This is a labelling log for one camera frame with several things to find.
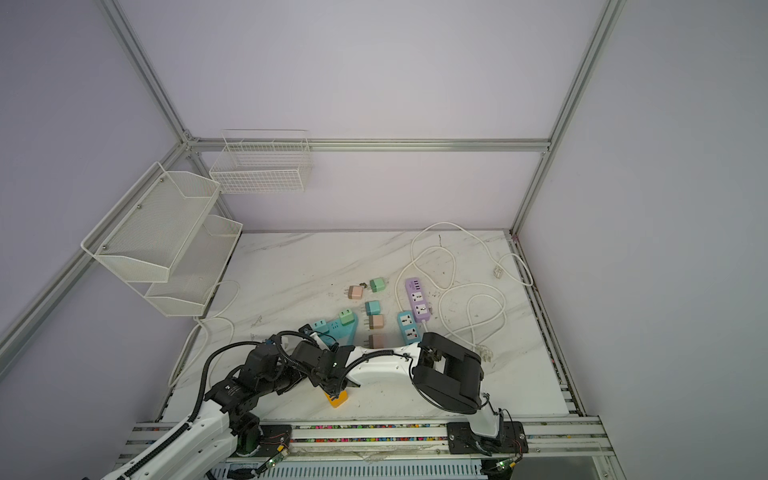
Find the orange power strip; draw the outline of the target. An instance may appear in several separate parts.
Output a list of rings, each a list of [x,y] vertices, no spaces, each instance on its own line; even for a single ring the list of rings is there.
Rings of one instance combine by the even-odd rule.
[[[338,408],[347,401],[348,393],[346,391],[342,391],[336,396],[327,394],[326,397],[332,408]]]

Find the teal triangular power strip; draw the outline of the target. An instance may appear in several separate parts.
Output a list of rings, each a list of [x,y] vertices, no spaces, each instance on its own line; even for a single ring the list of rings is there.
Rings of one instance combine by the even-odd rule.
[[[312,324],[314,322],[303,325],[299,331],[307,335],[311,335],[313,332],[315,332],[328,347],[331,347],[334,344],[337,344],[338,346],[348,346],[354,344],[358,327],[357,315],[355,322],[349,325],[341,325],[339,322],[339,317],[325,321],[328,324],[328,331],[325,333],[314,331],[312,328]]]

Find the pink plug orange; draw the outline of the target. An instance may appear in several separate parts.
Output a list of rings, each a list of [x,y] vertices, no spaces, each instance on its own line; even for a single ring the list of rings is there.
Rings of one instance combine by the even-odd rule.
[[[383,334],[371,334],[368,337],[367,345],[371,349],[382,349],[387,344],[386,336]]]

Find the blue power strip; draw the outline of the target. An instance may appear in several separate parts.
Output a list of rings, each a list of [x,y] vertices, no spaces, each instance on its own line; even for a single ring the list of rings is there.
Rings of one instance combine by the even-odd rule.
[[[406,345],[418,344],[421,342],[422,334],[412,311],[400,312],[397,315],[397,323]]]

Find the purple power strip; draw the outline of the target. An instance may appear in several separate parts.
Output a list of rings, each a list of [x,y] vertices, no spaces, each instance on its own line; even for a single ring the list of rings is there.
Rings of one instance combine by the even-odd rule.
[[[414,320],[417,323],[428,321],[431,317],[431,312],[421,281],[417,277],[411,277],[407,278],[404,284]]]

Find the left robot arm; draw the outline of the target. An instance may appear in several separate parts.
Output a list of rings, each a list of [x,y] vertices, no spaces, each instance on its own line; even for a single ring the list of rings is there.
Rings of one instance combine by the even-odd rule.
[[[246,360],[219,382],[208,385],[212,365],[222,354],[250,347]],[[302,380],[290,365],[281,337],[225,345],[205,360],[192,411],[160,439],[107,479],[196,479],[237,449],[239,438],[257,430],[252,413],[264,397],[284,393]]]

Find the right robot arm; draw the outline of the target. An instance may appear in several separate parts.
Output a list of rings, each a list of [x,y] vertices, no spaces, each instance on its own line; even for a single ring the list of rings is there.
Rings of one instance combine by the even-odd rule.
[[[332,398],[349,387],[406,379],[433,407],[465,418],[480,449],[506,439],[503,411],[482,388],[480,356],[440,334],[429,332],[418,343],[390,349],[322,347],[294,331],[279,332],[271,341],[286,366]]]

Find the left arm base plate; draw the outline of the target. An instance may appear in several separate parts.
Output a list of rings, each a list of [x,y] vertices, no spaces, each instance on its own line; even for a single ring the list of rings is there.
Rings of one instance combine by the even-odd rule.
[[[259,425],[238,437],[235,456],[265,458],[274,456],[280,447],[290,444],[293,428],[288,424]]]

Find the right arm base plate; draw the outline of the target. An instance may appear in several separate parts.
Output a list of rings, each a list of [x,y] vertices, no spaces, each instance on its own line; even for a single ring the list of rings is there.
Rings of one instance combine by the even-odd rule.
[[[524,455],[529,452],[527,435],[518,421],[503,421],[496,437],[474,433],[468,422],[446,425],[448,449],[451,454]]]

